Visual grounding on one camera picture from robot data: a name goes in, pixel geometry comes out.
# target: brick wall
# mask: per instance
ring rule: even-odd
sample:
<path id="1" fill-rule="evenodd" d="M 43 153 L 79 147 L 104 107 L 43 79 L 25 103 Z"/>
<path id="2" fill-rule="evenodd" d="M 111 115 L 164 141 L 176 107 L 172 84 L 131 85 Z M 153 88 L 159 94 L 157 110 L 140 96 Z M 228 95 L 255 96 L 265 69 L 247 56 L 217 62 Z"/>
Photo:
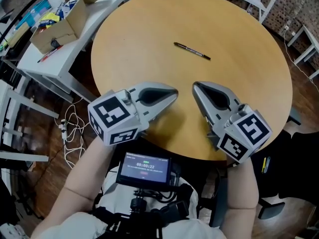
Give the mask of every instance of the brick wall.
<path id="1" fill-rule="evenodd" d="M 16 12 L 21 10 L 29 0 L 4 0 L 2 6 L 5 11 L 15 8 Z M 243 0 L 228 0 L 241 8 L 246 9 L 248 3 Z M 270 0 L 262 0 L 267 6 Z M 310 32 L 319 40 L 319 0 L 276 0 L 272 10 L 264 20 L 263 24 L 269 29 L 275 31 L 282 37 L 284 36 L 284 26 L 288 25 L 289 30 L 286 32 L 286 39 L 292 38 L 292 32 L 297 32 L 304 24 Z M 253 7 L 252 15 L 258 18 L 258 9 Z M 294 47 L 299 52 L 304 52 L 309 46 L 309 40 L 305 34 L 294 43 Z M 316 54 L 310 59 L 311 64 L 319 69 L 319 55 Z"/>

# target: black marker pen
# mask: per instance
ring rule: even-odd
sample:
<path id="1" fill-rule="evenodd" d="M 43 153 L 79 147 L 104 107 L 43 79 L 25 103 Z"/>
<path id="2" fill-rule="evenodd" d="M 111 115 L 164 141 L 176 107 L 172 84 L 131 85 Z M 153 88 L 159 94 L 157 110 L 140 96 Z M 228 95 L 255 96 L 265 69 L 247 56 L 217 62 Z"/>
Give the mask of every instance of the black marker pen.
<path id="1" fill-rule="evenodd" d="M 185 50 L 188 50 L 188 51 L 190 51 L 190 52 L 192 52 L 192 53 L 195 53 L 195 54 L 198 55 L 198 56 L 201 56 L 201 57 L 203 57 L 203 58 L 206 58 L 206 59 L 210 60 L 210 57 L 208 57 L 208 56 L 206 56 L 206 55 L 204 55 L 204 54 L 201 54 L 201 53 L 199 53 L 199 52 L 196 51 L 196 50 L 193 50 L 193 49 L 191 49 L 191 48 L 188 48 L 187 46 L 185 46 L 185 45 L 183 45 L 183 44 L 180 44 L 180 43 L 178 43 L 178 42 L 174 42 L 174 45 L 175 45 L 175 46 L 178 46 L 178 47 L 181 47 L 181 48 L 183 48 L 183 49 L 185 49 Z"/>

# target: cardboard box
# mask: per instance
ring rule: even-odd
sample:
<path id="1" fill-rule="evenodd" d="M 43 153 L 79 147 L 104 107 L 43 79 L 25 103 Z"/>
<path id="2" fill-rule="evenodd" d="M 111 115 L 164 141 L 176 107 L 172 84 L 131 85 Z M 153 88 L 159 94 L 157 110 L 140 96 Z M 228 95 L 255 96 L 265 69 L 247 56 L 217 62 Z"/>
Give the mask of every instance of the cardboard box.
<path id="1" fill-rule="evenodd" d="M 97 0 L 78 0 L 68 15 L 48 29 L 40 32 L 40 28 L 32 35 L 30 41 L 42 54 L 55 49 L 56 45 L 64 45 L 78 39 L 88 18 L 85 4 Z"/>

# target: white shirt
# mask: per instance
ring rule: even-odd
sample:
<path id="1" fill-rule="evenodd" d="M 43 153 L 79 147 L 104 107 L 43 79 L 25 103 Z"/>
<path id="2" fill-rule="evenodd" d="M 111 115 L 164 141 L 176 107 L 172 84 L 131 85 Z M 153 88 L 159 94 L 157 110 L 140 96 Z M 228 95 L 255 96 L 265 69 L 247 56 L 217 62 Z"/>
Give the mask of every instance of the white shirt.
<path id="1" fill-rule="evenodd" d="M 136 188 L 117 184 L 118 167 L 113 168 L 104 180 L 102 191 L 103 196 L 97 207 L 103 206 L 111 213 L 130 214 L 130 204 Z M 179 184 L 187 183 L 180 178 Z M 160 209 L 166 204 L 158 202 L 154 198 L 144 198 L 147 201 L 147 209 Z M 196 206 L 198 194 L 195 190 L 189 201 L 189 220 L 182 220 L 170 223 L 162 229 L 163 239 L 226 239 L 221 230 L 211 228 L 197 219 Z M 61 225 L 51 227 L 44 231 L 38 239 L 95 239 L 102 235 L 107 224 L 88 213 L 75 213 L 67 218 Z"/>

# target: white cable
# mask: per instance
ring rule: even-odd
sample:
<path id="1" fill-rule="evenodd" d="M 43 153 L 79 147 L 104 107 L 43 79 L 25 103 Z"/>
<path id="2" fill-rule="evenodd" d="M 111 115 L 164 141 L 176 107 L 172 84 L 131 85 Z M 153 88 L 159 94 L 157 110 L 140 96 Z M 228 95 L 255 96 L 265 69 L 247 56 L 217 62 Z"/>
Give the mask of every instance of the white cable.
<path id="1" fill-rule="evenodd" d="M 65 115 L 64 115 L 64 118 L 65 118 L 65 126 L 67 128 L 68 124 L 71 125 L 71 126 L 74 126 L 74 128 L 71 130 L 71 132 L 67 135 L 66 139 L 63 140 L 63 144 L 64 144 L 64 160 L 65 162 L 68 164 L 68 166 L 72 169 L 75 164 L 71 161 L 69 161 L 67 159 L 67 156 L 68 154 L 74 152 L 74 151 L 77 151 L 79 150 L 79 159 L 81 158 L 81 155 L 85 152 L 85 148 L 83 147 L 83 144 L 84 144 L 84 139 L 83 139 L 83 132 L 84 132 L 84 129 L 85 127 L 89 124 L 89 123 L 86 123 L 76 114 L 76 107 L 75 107 L 75 104 L 77 104 L 78 102 L 82 101 L 83 98 L 81 98 L 79 101 L 75 102 L 75 103 L 71 103 L 71 105 L 68 107 L 68 109 L 66 110 L 65 112 Z M 67 114 L 68 114 L 68 111 L 73 108 L 74 109 L 74 112 L 72 112 L 70 114 L 70 116 L 67 118 Z M 72 123 L 70 122 L 71 121 L 71 118 L 72 116 L 76 118 L 76 123 Z M 68 148 L 66 146 L 67 143 L 70 143 L 74 140 L 75 138 L 75 133 L 76 131 L 79 130 L 80 132 L 80 147 L 77 147 L 77 148 Z"/>
<path id="2" fill-rule="evenodd" d="M 285 20 L 286 20 L 285 11 L 286 11 L 286 0 L 285 0 L 285 3 L 284 3 L 284 25 L 286 24 L 286 23 L 285 23 Z M 314 83 L 313 79 L 310 79 L 310 78 L 308 77 L 308 75 L 305 74 L 305 72 L 304 72 L 303 70 L 301 70 L 301 69 L 299 68 L 299 66 L 296 65 L 296 64 L 293 62 L 293 60 L 291 59 L 291 57 L 290 57 L 290 55 L 289 55 L 289 53 L 288 53 L 288 50 L 287 50 L 287 45 L 286 45 L 286 32 L 287 32 L 287 29 L 285 29 L 285 32 L 284 32 L 284 44 L 285 44 L 285 48 L 286 48 L 286 53 L 287 53 L 287 55 L 288 55 L 290 61 L 299 69 L 299 71 L 301 71 L 301 72 L 310 80 L 310 82 L 316 87 L 316 89 L 317 89 L 317 91 L 318 91 L 318 93 L 319 93 L 319 89 L 318 89 L 317 85 Z"/>

